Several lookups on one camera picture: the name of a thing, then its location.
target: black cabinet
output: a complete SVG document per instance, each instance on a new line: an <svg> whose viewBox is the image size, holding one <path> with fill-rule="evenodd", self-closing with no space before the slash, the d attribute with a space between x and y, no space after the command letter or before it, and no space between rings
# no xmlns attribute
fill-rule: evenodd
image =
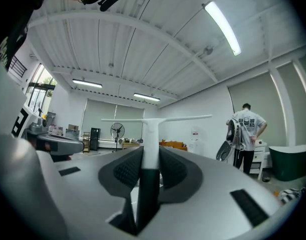
<svg viewBox="0 0 306 240"><path fill-rule="evenodd" d="M98 139L101 134L101 130L99 128L91 129L91 141L90 141L90 150L97 151L98 148Z"/></svg>

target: roller shade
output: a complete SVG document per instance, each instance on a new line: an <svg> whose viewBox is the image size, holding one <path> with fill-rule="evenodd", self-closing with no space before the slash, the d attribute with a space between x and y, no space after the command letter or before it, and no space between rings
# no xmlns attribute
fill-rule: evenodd
<svg viewBox="0 0 306 240"><path fill-rule="evenodd" d="M130 106L117 105L115 120L118 119L142 119L144 110ZM125 128L124 138L140 139L142 136L143 124L139 122L122 122Z"/></svg>
<svg viewBox="0 0 306 240"><path fill-rule="evenodd" d="M242 110L243 104L249 103L251 111L266 120L267 128L260 136L260 139L263 139L268 146L286 145L282 106L269 73L231 86L228 89L235 112Z"/></svg>
<svg viewBox="0 0 306 240"><path fill-rule="evenodd" d="M306 93L293 63L277 68L287 89L295 122L295 145L306 144Z"/></svg>
<svg viewBox="0 0 306 240"><path fill-rule="evenodd" d="M112 103L88 100L83 120L82 132L90 132L91 128L100 128L100 138L111 140L110 128L112 122L102 122L101 119L114 119L116 105Z"/></svg>

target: white t-shirt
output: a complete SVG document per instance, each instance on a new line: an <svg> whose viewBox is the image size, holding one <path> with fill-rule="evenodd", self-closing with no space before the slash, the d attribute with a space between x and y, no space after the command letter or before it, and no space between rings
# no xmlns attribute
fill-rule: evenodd
<svg viewBox="0 0 306 240"><path fill-rule="evenodd" d="M245 144L244 150L253 151L255 149L255 143L253 143L249 137L255 136L257 128L260 128L266 121L261 116L249 111L248 109L236 112L232 116L232 119L236 119L241 125L242 142Z"/></svg>

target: ceiling light fixture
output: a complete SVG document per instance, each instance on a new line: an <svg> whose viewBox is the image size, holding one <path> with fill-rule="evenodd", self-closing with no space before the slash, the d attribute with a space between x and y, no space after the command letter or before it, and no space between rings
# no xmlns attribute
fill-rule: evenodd
<svg viewBox="0 0 306 240"><path fill-rule="evenodd" d="M149 99L149 100L156 101L156 102L161 100L160 98L150 97L150 96L146 96L146 95L142 95L142 94L138 94L138 93L136 93L136 94L134 93L134 96L139 97L139 98L144 98L144 99L147 99L147 100Z"/></svg>
<svg viewBox="0 0 306 240"><path fill-rule="evenodd" d="M81 81L81 80L77 80L77 79L73 79L73 82L76 83L76 84L81 84L81 85L85 85L85 86L92 86L92 87L98 87L98 88L103 87L100 83Z"/></svg>
<svg viewBox="0 0 306 240"><path fill-rule="evenodd" d="M207 4L202 4L202 6L209 13L209 15L211 15L211 17L215 20L219 28L222 30L229 45L231 46L231 49L233 50L234 55L239 55L241 53L241 48L239 47L236 36L224 14L217 7L216 3L212 1Z"/></svg>

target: orange couch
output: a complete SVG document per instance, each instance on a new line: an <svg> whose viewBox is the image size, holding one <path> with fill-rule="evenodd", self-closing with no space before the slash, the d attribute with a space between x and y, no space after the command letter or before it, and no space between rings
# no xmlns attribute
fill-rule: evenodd
<svg viewBox="0 0 306 240"><path fill-rule="evenodd" d="M184 146L184 143L183 142L177 142L177 141L168 141L166 142L164 139L162 139L162 142L159 142L159 144L161 146L165 146L165 147L172 147L172 148L175 148L175 149L179 149L179 150L184 150L184 151L187 151L187 147Z"/></svg>

